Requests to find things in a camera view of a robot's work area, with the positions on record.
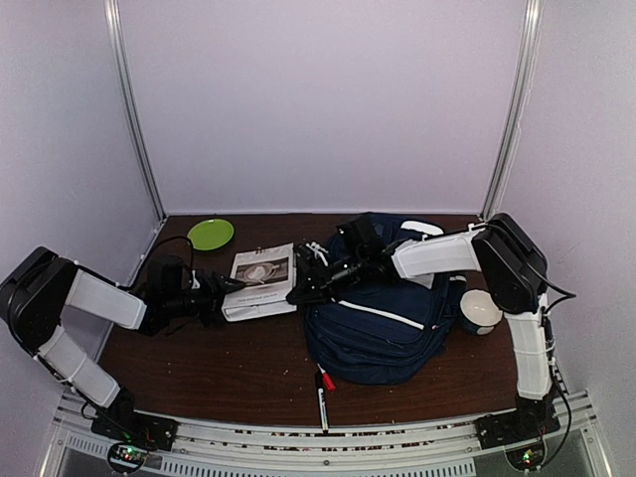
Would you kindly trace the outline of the white coffee cover book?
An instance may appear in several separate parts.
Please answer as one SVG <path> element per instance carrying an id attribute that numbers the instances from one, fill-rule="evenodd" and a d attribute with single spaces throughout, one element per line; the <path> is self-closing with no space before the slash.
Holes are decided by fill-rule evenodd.
<path id="1" fill-rule="evenodd" d="M 231 278 L 243 282 L 245 288 L 225 297 L 222 312 L 230 323 L 297 310 L 286 300 L 296 284 L 292 243 L 237 253 Z"/>

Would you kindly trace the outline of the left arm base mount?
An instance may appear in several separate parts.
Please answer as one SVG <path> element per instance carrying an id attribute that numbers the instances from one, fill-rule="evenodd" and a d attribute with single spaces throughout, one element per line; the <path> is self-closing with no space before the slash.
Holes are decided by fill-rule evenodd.
<path id="1" fill-rule="evenodd" d="M 99 415 L 92 421 L 90 430 L 113 440 L 106 451 L 110 468 L 119 474 L 130 474 L 140 470 L 151 453 L 170 451 L 178 426 L 171 418 L 134 413 L 131 428 Z"/>

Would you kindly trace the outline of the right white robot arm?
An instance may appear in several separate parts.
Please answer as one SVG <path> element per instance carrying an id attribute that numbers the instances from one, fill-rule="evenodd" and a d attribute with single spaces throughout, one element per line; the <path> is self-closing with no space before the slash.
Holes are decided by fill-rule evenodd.
<path id="1" fill-rule="evenodd" d="M 418 282 L 438 273 L 476 271 L 491 300 L 509 323 L 517 365 L 516 407 L 509 427 L 532 437 L 548 421 L 553 398 L 548 261 L 508 214 L 471 224 L 465 230 L 384 242 L 367 215 L 337 228 L 346 250 L 331 258 L 314 242 L 295 249 L 297 282 L 286 300 L 294 305 L 335 301 L 342 291 L 367 280 Z"/>

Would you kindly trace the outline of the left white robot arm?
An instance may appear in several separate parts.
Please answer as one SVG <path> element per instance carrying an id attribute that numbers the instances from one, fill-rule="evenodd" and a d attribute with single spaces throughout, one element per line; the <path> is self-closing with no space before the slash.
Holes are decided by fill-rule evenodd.
<path id="1" fill-rule="evenodd" d="M 126 288 L 95 271 L 38 246 L 1 284 L 1 318 L 19 346 L 63 384 L 106 409 L 103 422 L 122 441 L 143 430 L 137 412 L 120 401 L 125 390 L 70 331 L 75 317 L 93 317 L 155 336 L 179 318 L 210 326 L 222 321 L 225 297 L 244 283 L 195 268 L 176 255 L 149 261 L 141 283 Z"/>

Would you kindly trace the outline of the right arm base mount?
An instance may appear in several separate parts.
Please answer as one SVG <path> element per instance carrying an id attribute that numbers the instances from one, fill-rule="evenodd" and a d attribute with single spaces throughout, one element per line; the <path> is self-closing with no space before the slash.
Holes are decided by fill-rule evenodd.
<path id="1" fill-rule="evenodd" d="M 508 464 L 525 473 L 543 467 L 548 460 L 545 437 L 560 430 L 559 419 L 554 414 L 539 419 L 518 409 L 486 414 L 474 425 L 482 450 L 503 447 Z"/>

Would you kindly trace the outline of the navy blue backpack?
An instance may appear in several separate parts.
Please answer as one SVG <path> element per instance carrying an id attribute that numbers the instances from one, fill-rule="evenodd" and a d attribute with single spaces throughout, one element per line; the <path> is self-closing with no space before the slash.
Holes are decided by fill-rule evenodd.
<path id="1" fill-rule="evenodd" d="M 338 302 L 306 308 L 308 353 L 332 377 L 404 383 L 442 352 L 466 286 L 459 271 L 435 274 L 429 287 L 408 280 L 356 284 Z"/>

